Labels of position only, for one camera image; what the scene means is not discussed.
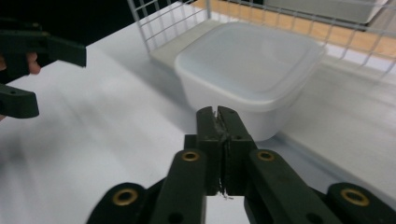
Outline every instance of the plastic food container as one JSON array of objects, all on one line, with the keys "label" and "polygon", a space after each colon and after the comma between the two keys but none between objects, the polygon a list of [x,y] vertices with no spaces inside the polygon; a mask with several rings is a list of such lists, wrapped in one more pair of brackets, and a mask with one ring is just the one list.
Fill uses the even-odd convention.
[{"label": "plastic food container", "polygon": [[286,123],[323,54],[309,37],[230,22],[183,49],[175,68],[192,107],[230,107],[262,141]]},{"label": "plastic food container", "polygon": [[282,7],[344,21],[367,23],[388,0],[265,0],[264,2],[268,7]]}]

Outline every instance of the white tabletop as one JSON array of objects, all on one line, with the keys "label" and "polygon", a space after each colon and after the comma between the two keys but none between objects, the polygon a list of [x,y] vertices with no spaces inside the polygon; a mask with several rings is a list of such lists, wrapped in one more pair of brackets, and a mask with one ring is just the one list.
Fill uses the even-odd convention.
[{"label": "white tabletop", "polygon": [[[89,46],[86,68],[57,62],[9,85],[34,91],[40,116],[0,122],[0,223],[84,223],[113,186],[164,178],[195,133],[195,111],[135,24]],[[259,146],[316,189],[343,180],[279,138]],[[247,223],[242,201],[210,197],[206,223]]]}]

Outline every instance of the white wire basket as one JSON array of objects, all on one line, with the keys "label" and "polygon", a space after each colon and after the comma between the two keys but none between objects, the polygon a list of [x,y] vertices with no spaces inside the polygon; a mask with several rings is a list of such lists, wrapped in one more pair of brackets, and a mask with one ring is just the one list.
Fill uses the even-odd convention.
[{"label": "white wire basket", "polygon": [[278,136],[314,155],[318,166],[363,185],[396,208],[396,1],[128,3],[148,54],[170,68],[184,48],[224,22],[315,38],[327,56]]},{"label": "white wire basket", "polygon": [[[245,21],[309,35],[338,59],[354,55],[354,63],[389,73],[396,64],[396,4],[390,0],[129,0],[148,52],[206,20]],[[148,8],[156,12],[148,14]]]}]

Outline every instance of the finger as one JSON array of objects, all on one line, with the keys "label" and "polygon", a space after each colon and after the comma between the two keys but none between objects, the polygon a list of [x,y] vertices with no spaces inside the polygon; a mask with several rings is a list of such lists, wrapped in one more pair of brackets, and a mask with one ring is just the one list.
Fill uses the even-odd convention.
[{"label": "finger", "polygon": [[37,60],[37,54],[34,52],[26,53],[26,60],[28,63],[35,62]]},{"label": "finger", "polygon": [[0,71],[5,70],[6,68],[6,60],[3,58],[3,55],[0,55]]},{"label": "finger", "polygon": [[0,60],[0,71],[3,71],[7,68],[6,62]]},{"label": "finger", "polygon": [[36,61],[29,63],[29,72],[31,74],[37,75],[40,73],[41,67]]}]

